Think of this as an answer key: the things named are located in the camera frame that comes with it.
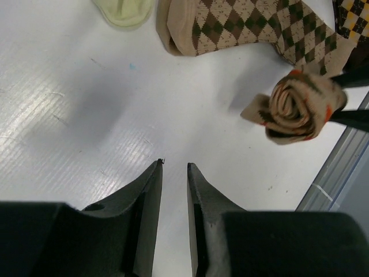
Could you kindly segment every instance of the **pale green fabric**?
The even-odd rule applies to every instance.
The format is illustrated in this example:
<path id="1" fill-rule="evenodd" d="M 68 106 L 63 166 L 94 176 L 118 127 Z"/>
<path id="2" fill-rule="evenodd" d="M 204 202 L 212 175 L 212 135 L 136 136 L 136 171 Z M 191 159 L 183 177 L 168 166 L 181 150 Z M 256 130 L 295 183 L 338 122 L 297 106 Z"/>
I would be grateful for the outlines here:
<path id="1" fill-rule="evenodd" d="M 149 17 L 153 0 L 92 0 L 105 19 L 117 27 L 139 27 Z"/>

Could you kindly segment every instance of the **sock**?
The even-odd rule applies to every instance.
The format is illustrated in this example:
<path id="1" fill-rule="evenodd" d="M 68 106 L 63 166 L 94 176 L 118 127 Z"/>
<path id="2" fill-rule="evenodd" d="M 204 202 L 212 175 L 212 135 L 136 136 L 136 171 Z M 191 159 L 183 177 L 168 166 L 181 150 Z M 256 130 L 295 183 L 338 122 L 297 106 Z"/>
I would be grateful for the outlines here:
<path id="1" fill-rule="evenodd" d="M 149 17 L 153 0 L 93 0 L 105 19 L 116 27 L 139 27 Z"/>
<path id="2" fill-rule="evenodd" d="M 328 76 L 341 73 L 355 47 L 301 0 L 163 0 L 157 23 L 161 25 L 159 36 L 171 53 L 175 49 L 196 56 L 268 42 L 289 63 L 319 63 L 321 75 Z"/>
<path id="3" fill-rule="evenodd" d="M 333 0 L 336 31 L 357 43 L 344 70 L 369 64 L 369 1 Z"/>
<path id="4" fill-rule="evenodd" d="M 345 92 L 331 79 L 293 70 L 278 82 L 272 96 L 257 95 L 241 117 L 265 126 L 266 136 L 284 145 L 319 135 L 332 114 L 346 103 Z"/>

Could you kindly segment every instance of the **white table surface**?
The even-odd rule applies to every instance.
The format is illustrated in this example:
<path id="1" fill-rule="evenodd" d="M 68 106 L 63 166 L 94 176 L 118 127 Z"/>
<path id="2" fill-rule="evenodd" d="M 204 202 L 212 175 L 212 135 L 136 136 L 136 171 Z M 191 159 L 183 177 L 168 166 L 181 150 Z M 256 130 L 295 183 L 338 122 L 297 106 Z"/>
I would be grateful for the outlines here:
<path id="1" fill-rule="evenodd" d="M 306 0 L 331 27 L 331 0 Z M 106 197 L 165 158 L 154 277 L 189 277 L 186 164 L 249 210 L 295 209 L 344 130 L 277 146 L 240 118 L 290 71 L 268 44 L 168 54 L 155 13 L 110 27 L 90 0 L 5 0 L 0 9 L 1 200 Z M 349 92 L 357 108 L 367 88 Z"/>

